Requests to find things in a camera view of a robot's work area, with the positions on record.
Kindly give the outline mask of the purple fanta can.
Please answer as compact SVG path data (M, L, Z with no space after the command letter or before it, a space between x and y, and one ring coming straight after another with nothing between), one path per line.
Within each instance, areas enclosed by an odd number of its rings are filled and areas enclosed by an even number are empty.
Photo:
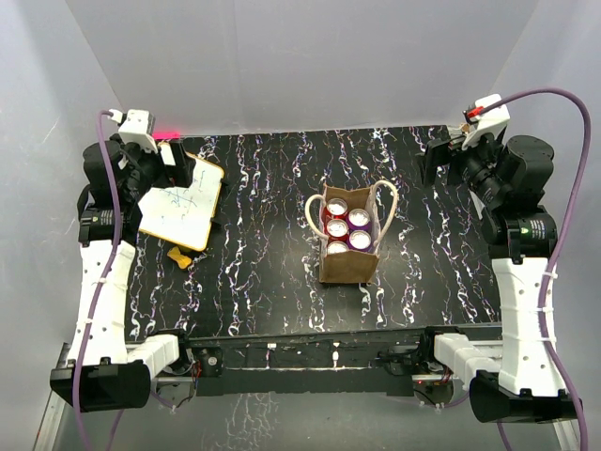
M347 215L347 224L350 230L369 231L371 229L371 216L364 209L353 209Z
M369 253L372 249L371 235L364 230L354 230L348 235L347 246L350 250Z
M349 250L347 244L344 241L332 241L329 242L326 247L326 255L342 254Z

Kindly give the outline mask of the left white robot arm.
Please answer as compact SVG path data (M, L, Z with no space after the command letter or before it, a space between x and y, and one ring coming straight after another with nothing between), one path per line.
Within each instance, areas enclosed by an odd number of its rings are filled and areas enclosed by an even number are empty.
M187 188L193 159L178 141L147 153L117 135L83 152L88 183L77 202L83 279L75 333L64 366L50 385L76 412L137 409L163 371L187 374L193 351L184 333L152 334L133 350L125 343L131 266L143 214L140 201L153 188Z

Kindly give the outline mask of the black base frame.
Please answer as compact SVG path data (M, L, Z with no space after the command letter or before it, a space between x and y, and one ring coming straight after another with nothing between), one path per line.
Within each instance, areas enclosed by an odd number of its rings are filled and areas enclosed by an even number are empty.
M408 329L195 338L185 348L190 363L162 371L157 383L186 383L194 397L374 393L447 406L465 400L458 377L421 350L421 334Z

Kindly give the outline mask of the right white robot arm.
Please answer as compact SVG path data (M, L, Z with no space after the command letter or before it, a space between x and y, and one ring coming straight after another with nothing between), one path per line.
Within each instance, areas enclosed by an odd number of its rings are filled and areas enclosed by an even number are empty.
M420 337L420 365L432 373L447 367L457 376L482 423L574 419L581 402L548 353L555 336L547 265L559 234L540 201L554 150L528 135L504 141L487 133L473 148L462 143L430 141L419 166L424 186L445 166L448 183L465 184L483 204L482 234L501 302L501 356L486 356L456 327L430 326Z

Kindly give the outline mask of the yellow framed whiteboard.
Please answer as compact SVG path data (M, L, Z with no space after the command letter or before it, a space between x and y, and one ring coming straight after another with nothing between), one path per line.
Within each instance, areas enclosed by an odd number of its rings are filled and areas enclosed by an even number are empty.
M202 252L215 217L224 171L189 152L194 162L189 187L153 188L140 201L141 232L175 245Z

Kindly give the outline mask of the red cola can front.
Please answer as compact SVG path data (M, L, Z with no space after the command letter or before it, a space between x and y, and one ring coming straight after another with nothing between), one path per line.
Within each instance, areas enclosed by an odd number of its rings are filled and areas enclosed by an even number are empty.
M330 219L325 225L325 232L331 241L346 241L349 234L347 222L344 219Z

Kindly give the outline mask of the brown canvas tote bag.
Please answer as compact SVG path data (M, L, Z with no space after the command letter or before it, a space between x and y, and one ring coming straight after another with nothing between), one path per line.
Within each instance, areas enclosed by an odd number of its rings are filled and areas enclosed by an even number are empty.
M392 196L392 205L381 221L378 217L376 194L378 189L386 188ZM369 253L348 250L342 254L326 255L326 247L332 242L325 232L325 225L331 218L324 217L324 207L328 200L339 197L347 202L348 212L353 209L366 210L372 220L371 229L367 231L372 238L372 249ZM319 281L323 284L368 284L375 274L379 263L378 249L392 222L399 200L397 189L389 181L382 179L376 183L356 190L346 190L325 185L321 194L314 194L304 205L307 224L318 237L319 248Z

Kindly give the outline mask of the pink tape strip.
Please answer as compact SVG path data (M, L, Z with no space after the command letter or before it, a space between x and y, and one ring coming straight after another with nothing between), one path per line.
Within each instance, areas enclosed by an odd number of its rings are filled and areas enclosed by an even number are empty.
M154 132L152 137L157 141L169 141L179 139L181 134L179 132Z

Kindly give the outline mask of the purple Fanta can front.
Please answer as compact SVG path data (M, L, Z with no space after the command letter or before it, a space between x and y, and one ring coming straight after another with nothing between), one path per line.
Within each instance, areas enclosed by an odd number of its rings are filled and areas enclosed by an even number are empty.
M353 209L347 215L347 224L350 230L369 231L371 229L371 216L364 209Z

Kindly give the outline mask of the red cola can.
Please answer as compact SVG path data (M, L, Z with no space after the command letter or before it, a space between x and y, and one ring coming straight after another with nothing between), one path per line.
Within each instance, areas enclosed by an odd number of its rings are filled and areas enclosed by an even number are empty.
M339 197L328 200L325 204L324 217L331 219L345 219L348 214L347 202Z
M346 241L349 234L347 222L344 219L330 219L325 225L325 232L331 241Z

